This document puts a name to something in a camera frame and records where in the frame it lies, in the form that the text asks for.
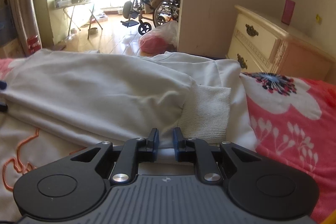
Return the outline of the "folding table by window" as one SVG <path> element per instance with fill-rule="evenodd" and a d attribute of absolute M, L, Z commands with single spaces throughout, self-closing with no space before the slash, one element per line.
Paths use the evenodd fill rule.
<path fill-rule="evenodd" d="M 89 29 L 92 24 L 99 22 L 99 16 L 104 14 L 102 9 L 90 0 L 53 0 L 52 11 L 60 11 L 60 28 L 65 31 L 64 37 L 69 38 L 73 34 L 80 32 L 83 25 L 88 24 Z"/>

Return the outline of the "cream two-drawer nightstand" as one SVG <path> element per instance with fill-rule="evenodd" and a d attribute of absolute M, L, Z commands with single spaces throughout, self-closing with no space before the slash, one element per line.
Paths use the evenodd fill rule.
<path fill-rule="evenodd" d="M 335 58 L 312 38 L 270 16 L 240 5 L 235 9 L 226 58 L 236 60 L 242 72 L 326 80 Z"/>

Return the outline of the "pink cup on nightstand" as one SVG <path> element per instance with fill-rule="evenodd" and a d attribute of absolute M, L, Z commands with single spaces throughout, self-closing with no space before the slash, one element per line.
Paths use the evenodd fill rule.
<path fill-rule="evenodd" d="M 281 22 L 290 25 L 294 13 L 295 1 L 285 0 L 284 10 L 282 12 Z"/>

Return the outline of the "pink bag in plastic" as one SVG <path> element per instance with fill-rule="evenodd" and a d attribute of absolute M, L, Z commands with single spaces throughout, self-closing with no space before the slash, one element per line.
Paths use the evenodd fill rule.
<path fill-rule="evenodd" d="M 142 52 L 157 55 L 167 50 L 176 49 L 178 45 L 178 22 L 170 21 L 144 34 L 139 39 Z"/>

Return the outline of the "cardboard box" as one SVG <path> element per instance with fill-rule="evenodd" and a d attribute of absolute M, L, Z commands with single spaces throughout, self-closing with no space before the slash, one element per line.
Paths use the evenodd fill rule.
<path fill-rule="evenodd" d="M 17 38 L 8 42 L 7 44 L 1 46 L 0 48 L 0 58 L 1 59 L 17 59 L 17 58 L 24 58 L 25 53 L 23 51 L 21 43 L 18 41 Z"/>

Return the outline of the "pink floral bed blanket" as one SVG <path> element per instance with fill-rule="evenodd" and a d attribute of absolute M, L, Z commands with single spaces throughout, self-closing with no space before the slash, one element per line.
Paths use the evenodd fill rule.
<path fill-rule="evenodd" d="M 240 79 L 257 140 L 254 150 L 316 180 L 319 200 L 311 216 L 322 223 L 335 214 L 335 86 L 272 73 L 240 71 Z M 173 159 L 159 164 L 169 173 L 178 171 Z"/>

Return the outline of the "blue water jug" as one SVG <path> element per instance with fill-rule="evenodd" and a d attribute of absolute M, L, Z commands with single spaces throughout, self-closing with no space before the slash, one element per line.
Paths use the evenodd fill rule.
<path fill-rule="evenodd" d="M 4 46 L 17 38 L 14 20 L 9 6 L 1 8 L 0 12 L 0 45 Z"/>

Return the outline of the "white sweatshirt orange bear outline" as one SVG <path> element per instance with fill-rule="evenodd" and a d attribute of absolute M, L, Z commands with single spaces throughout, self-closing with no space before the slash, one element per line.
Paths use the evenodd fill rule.
<path fill-rule="evenodd" d="M 186 53 L 154 57 L 40 50 L 1 60 L 1 219 L 16 221 L 15 182 L 25 173 L 102 141 L 121 145 L 159 130 L 160 162 L 172 131 L 250 150 L 240 66 Z"/>

